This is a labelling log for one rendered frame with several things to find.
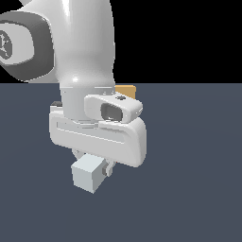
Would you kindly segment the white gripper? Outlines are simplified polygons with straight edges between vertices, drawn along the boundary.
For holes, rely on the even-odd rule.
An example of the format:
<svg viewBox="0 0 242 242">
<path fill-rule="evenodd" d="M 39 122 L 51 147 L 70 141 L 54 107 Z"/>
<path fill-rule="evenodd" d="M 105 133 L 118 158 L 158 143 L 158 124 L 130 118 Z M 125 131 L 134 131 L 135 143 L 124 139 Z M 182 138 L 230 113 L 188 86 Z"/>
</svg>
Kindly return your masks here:
<svg viewBox="0 0 242 242">
<path fill-rule="evenodd" d="M 72 148 L 76 159 L 84 153 L 107 159 L 102 173 L 110 177 L 114 162 L 132 167 L 141 165 L 147 155 L 147 130 L 137 117 L 128 124 L 99 121 L 94 128 L 66 118 L 60 102 L 53 102 L 49 114 L 50 138 L 55 145 Z"/>
</svg>

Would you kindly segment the pale grey square peg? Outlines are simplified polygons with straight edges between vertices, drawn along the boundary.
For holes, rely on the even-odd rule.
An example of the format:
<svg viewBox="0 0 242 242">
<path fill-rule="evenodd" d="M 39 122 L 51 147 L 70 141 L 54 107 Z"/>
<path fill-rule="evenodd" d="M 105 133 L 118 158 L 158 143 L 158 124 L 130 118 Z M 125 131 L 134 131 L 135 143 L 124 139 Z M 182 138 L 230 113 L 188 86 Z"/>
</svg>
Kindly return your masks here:
<svg viewBox="0 0 242 242">
<path fill-rule="evenodd" d="M 74 185 L 85 191 L 94 193 L 106 178 L 103 167 L 104 158 L 85 154 L 71 165 Z"/>
</svg>

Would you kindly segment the tan box with hole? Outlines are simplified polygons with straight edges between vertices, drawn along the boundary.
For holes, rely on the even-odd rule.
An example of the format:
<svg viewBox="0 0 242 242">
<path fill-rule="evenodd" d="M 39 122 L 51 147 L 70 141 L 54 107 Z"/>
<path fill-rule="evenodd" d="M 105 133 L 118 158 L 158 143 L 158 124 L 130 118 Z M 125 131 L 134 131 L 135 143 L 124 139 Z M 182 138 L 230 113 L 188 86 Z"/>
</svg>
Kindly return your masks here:
<svg viewBox="0 0 242 242">
<path fill-rule="evenodd" d="M 116 85 L 115 91 L 121 95 L 135 98 L 136 87 L 134 85 Z"/>
</svg>

